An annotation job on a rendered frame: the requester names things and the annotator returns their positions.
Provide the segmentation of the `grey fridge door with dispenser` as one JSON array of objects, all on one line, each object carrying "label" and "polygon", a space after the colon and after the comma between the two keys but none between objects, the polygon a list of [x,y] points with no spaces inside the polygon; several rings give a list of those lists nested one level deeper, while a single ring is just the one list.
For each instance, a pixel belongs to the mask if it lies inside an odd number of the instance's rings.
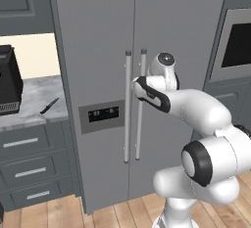
[{"label": "grey fridge door with dispenser", "polygon": [[127,200],[126,50],[134,0],[57,0],[84,210]]}]

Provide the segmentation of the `black butter knife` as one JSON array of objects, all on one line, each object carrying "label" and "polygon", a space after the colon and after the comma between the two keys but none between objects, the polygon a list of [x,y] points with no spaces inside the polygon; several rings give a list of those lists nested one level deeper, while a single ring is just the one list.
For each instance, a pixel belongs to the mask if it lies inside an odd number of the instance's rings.
[{"label": "black butter knife", "polygon": [[40,111],[40,114],[45,114],[46,112],[48,112],[52,108],[52,106],[58,102],[58,100],[59,100],[59,98],[54,99],[42,111]]}]

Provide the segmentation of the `plain grey fridge door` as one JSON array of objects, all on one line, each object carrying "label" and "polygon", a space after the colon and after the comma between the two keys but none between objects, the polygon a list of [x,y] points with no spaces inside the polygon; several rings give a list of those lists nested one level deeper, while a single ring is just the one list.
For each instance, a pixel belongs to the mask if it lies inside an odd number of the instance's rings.
[{"label": "plain grey fridge door", "polygon": [[[160,53],[176,60],[182,89],[202,89],[223,0],[135,0],[133,75],[140,75],[140,50],[147,49],[147,65]],[[182,120],[142,106],[140,160],[135,159],[137,99],[131,105],[129,196],[154,192],[154,173],[181,164],[180,152],[192,135]]]}]

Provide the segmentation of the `grey drawer front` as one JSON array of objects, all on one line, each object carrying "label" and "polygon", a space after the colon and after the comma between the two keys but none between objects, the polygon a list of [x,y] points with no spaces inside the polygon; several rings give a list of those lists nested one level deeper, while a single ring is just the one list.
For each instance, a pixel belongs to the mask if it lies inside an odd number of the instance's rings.
[{"label": "grey drawer front", "polygon": [[[26,196],[36,194],[39,192],[50,191],[50,195],[27,200]],[[74,187],[70,176],[62,177],[53,181],[47,181],[45,183],[27,186],[21,189],[11,190],[1,194],[0,201],[6,211],[14,209],[37,205],[64,196],[71,195],[74,192]]]},{"label": "grey drawer front", "polygon": [[[38,142],[3,148],[3,144],[24,139],[38,138]],[[36,125],[0,132],[0,160],[21,158],[24,155],[54,151],[65,147],[64,133],[60,122]]]},{"label": "grey drawer front", "polygon": [[[45,172],[15,178],[16,173],[40,167],[46,167],[47,170]],[[46,179],[54,179],[57,176],[67,176],[69,174],[68,158],[64,150],[0,163],[0,185],[3,190],[43,182]]]}]

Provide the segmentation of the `grey cupboard below oven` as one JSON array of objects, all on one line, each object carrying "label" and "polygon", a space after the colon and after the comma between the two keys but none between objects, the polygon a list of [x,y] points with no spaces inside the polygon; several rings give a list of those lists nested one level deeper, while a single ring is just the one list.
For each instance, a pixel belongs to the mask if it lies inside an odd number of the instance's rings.
[{"label": "grey cupboard below oven", "polygon": [[243,125],[251,131],[251,82],[211,84],[205,86],[204,91],[228,108],[233,124]]}]

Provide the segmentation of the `black countertop appliance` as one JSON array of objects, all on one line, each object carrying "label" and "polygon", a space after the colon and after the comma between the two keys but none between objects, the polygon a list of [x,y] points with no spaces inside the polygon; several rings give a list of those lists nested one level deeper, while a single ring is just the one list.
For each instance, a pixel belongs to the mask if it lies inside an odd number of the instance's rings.
[{"label": "black countertop appliance", "polygon": [[14,48],[0,45],[0,115],[17,114],[20,111],[23,89],[24,82]]}]

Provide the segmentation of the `silver built-in oven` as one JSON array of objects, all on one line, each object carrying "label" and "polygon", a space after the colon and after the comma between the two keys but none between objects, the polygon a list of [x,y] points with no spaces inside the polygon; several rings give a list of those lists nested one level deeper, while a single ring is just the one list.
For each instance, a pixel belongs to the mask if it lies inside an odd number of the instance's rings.
[{"label": "silver built-in oven", "polygon": [[251,75],[251,9],[227,10],[211,81]]}]

